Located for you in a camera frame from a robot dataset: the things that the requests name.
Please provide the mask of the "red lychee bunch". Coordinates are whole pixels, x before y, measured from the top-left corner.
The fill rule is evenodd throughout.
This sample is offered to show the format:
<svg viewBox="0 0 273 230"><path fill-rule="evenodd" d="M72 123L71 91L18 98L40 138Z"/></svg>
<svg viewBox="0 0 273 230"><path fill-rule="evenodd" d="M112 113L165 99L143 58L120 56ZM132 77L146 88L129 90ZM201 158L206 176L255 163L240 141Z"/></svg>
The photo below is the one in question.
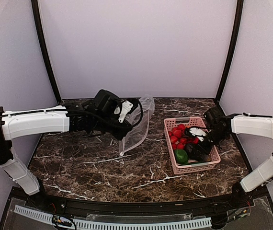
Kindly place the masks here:
<svg viewBox="0 0 273 230"><path fill-rule="evenodd" d="M184 124L179 124L168 132L173 150L183 150L186 144L193 143L194 138L187 136L185 129Z"/></svg>

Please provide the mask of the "purple eggplant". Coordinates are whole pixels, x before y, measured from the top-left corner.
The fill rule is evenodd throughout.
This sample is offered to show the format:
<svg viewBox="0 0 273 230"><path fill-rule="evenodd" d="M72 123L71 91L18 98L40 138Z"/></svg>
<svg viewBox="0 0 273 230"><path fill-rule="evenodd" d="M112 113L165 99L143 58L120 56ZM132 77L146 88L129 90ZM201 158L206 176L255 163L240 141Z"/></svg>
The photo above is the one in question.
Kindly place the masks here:
<svg viewBox="0 0 273 230"><path fill-rule="evenodd" d="M199 144L187 143L184 146L189 159L195 161L211 161L209 151L206 148L201 147Z"/></svg>

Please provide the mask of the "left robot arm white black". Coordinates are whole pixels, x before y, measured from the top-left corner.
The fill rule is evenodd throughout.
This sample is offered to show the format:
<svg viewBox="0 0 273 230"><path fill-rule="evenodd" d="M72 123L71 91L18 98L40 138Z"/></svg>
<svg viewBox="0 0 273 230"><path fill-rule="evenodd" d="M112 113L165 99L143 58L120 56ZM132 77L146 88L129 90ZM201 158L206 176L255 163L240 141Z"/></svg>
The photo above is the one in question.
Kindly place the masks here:
<svg viewBox="0 0 273 230"><path fill-rule="evenodd" d="M0 107L0 167L16 182L41 209L51 205L51 199L42 190L39 180L20 161L12 147L12 140L19 137L43 134L97 130L111 133L122 140L132 125L125 117L132 110L132 103L124 101L108 109L79 106L56 106L22 112L4 111Z"/></svg>

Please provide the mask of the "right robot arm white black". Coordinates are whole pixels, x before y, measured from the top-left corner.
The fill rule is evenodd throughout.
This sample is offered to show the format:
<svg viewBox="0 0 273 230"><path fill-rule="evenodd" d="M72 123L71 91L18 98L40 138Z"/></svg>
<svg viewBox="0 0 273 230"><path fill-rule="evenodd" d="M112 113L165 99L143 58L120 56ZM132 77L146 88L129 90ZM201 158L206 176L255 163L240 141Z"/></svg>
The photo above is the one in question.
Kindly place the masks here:
<svg viewBox="0 0 273 230"><path fill-rule="evenodd" d="M217 107L204 113L207 127L191 126L185 134L198 138L192 152L208 154L214 145L219 144L230 134L247 134L273 140L273 116L247 113L224 115ZM273 179L273 153L255 170L232 186L227 203L238 208L249 198L251 192Z"/></svg>

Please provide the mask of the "clear zip top bag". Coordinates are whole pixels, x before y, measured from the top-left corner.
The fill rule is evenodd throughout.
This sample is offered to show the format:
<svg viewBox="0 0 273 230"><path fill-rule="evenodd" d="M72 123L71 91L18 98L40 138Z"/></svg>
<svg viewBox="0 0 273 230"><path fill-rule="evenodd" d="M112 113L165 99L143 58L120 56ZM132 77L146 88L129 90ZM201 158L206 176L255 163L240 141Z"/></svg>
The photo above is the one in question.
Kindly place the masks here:
<svg viewBox="0 0 273 230"><path fill-rule="evenodd" d="M136 147L138 147L147 137L149 131L149 120L155 111L154 98L150 95L145 95L139 99L142 109L143 117L140 123L133 127L127 135L119 141L119 156Z"/></svg>

